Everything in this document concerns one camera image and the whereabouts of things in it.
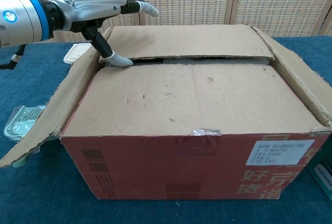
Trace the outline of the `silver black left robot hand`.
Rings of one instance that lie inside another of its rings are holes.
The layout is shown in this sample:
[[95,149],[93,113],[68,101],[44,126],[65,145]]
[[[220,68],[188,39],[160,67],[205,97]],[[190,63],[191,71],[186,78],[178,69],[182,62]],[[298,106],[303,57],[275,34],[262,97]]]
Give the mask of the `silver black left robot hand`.
[[132,13],[159,16],[158,9],[144,0],[47,0],[51,11],[53,29],[81,33],[103,60],[118,67],[129,67],[133,61],[114,52],[98,31],[109,18]]

